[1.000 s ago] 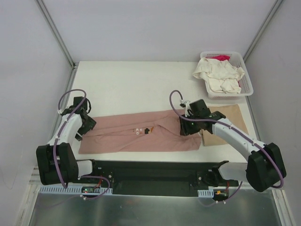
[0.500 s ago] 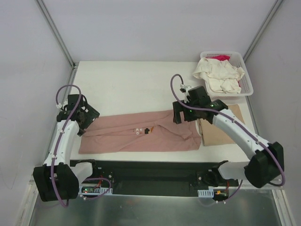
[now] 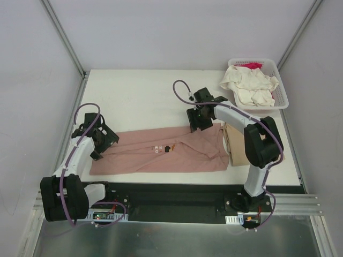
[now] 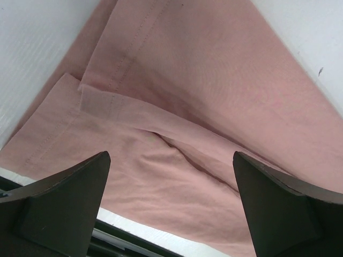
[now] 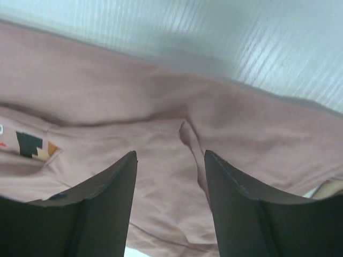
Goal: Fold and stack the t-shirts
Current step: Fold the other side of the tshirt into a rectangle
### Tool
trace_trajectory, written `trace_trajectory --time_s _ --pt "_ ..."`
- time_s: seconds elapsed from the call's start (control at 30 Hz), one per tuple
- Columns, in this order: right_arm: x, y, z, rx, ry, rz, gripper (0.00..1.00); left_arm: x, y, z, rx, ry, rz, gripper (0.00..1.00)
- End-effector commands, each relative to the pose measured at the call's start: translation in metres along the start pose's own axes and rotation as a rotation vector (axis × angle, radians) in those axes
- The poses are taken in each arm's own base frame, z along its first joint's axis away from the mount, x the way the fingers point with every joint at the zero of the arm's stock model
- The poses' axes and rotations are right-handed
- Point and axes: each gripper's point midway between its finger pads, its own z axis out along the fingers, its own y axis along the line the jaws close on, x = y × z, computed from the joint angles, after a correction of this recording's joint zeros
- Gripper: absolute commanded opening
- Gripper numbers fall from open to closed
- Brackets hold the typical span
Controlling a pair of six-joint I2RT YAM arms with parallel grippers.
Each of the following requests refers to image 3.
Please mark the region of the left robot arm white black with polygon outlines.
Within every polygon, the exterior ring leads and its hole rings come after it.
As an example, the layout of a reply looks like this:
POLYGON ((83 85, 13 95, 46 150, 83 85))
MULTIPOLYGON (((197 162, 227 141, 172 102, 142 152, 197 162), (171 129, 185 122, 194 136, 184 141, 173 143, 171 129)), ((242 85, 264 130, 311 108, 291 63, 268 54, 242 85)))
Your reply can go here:
POLYGON ((119 141, 105 123, 96 123, 85 136, 81 124, 71 136, 67 156, 50 177, 42 178, 40 191, 46 220, 49 222, 80 220, 95 204, 108 208, 113 203, 108 182, 83 184, 82 174, 89 172, 94 161, 103 158, 105 150, 119 141))

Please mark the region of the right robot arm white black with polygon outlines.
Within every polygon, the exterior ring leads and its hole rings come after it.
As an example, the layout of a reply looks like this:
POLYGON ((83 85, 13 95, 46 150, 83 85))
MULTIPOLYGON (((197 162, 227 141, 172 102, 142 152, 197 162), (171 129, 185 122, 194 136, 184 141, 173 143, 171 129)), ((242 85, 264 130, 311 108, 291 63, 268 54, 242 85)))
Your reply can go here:
POLYGON ((218 119, 236 128, 244 137, 244 152, 249 161, 249 172, 240 194, 229 201, 235 211, 247 213, 259 207, 266 194, 266 181, 270 169, 279 164, 284 155, 280 135, 273 118, 258 118, 219 96, 189 97, 193 108, 187 110, 191 132, 205 130, 218 119))

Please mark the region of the pink printed t shirt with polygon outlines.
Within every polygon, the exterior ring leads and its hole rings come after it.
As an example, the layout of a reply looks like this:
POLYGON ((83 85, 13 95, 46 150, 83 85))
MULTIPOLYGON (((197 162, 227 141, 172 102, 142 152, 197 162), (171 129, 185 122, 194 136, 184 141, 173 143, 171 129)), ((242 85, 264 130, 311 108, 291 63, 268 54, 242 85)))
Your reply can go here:
POLYGON ((190 173, 226 170, 229 155, 223 128, 214 124, 203 131, 185 127, 120 132, 120 140, 94 161, 92 176, 129 173, 190 173))

